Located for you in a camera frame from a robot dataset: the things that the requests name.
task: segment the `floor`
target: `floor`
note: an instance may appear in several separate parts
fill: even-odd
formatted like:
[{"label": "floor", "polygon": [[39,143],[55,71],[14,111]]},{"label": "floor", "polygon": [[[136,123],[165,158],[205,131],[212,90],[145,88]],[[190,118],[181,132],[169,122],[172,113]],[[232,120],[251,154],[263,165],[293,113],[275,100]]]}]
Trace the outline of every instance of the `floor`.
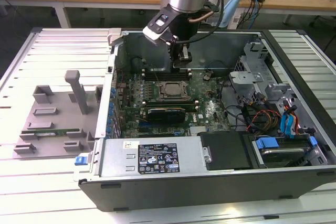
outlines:
[{"label": "floor", "polygon": [[[29,22],[26,23],[18,12],[7,7],[8,15],[0,17],[0,77],[19,51],[28,36],[31,27],[60,27],[56,16],[49,7],[19,7],[18,12]],[[155,15],[155,10],[104,9],[105,20],[101,19],[99,9],[68,8],[69,19],[73,28],[123,27],[142,28]],[[330,38],[336,34],[336,19],[319,18],[313,27],[309,23],[313,16],[293,16],[289,24],[282,23],[283,15],[260,14],[252,29],[303,29],[324,49]],[[247,29],[248,23],[241,28]],[[329,46],[326,54],[336,60],[336,40]]]}]

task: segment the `warning label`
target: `warning label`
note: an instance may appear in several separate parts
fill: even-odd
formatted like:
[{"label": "warning label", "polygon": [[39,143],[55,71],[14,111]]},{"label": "warning label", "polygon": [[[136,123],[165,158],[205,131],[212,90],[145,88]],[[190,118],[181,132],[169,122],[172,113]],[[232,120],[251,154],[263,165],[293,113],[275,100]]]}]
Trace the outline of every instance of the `warning label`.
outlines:
[{"label": "warning label", "polygon": [[180,172],[176,144],[144,144],[138,150],[140,174]]}]

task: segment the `slatted table surface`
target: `slatted table surface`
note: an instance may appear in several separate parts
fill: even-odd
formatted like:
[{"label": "slatted table surface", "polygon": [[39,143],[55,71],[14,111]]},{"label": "slatted table surface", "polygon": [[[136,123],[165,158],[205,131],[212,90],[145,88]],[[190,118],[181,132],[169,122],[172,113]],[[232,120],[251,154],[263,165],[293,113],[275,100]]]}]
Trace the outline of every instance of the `slatted table surface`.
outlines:
[{"label": "slatted table surface", "polygon": [[[336,123],[335,65],[307,35],[300,35],[294,30],[275,30],[271,33]],[[274,66],[281,80],[287,82],[277,65]]]},{"label": "slatted table surface", "polygon": [[[107,29],[44,29],[31,34],[0,91],[0,223],[320,223],[336,220],[336,183],[293,200],[126,212],[101,212],[73,179],[74,159],[13,160],[12,151],[37,84],[70,91],[67,69],[85,90],[103,84]],[[265,215],[279,219],[265,220]]]}]

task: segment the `robotic arm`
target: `robotic arm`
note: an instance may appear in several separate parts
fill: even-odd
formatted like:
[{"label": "robotic arm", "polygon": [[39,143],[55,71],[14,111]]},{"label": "robotic arm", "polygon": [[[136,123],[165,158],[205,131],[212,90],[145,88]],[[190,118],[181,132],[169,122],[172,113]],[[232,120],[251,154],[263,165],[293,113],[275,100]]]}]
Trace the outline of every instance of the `robotic arm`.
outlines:
[{"label": "robotic arm", "polygon": [[[200,22],[219,10],[220,2],[221,14],[217,26],[205,36],[191,39],[197,33]],[[169,0],[169,4],[152,18],[143,33],[155,44],[164,41],[168,45],[173,67],[180,68],[192,61],[189,44],[207,37],[218,28],[223,18],[223,2],[218,0],[214,6],[206,0]]]}]

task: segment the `motherboard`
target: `motherboard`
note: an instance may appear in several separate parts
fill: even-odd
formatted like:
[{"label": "motherboard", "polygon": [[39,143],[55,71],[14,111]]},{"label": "motherboard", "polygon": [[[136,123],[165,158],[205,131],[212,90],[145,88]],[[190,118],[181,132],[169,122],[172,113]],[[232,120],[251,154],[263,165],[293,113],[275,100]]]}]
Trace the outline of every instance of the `motherboard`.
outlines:
[{"label": "motherboard", "polygon": [[196,136],[229,130],[219,102],[223,78],[207,71],[117,76],[122,138]]}]

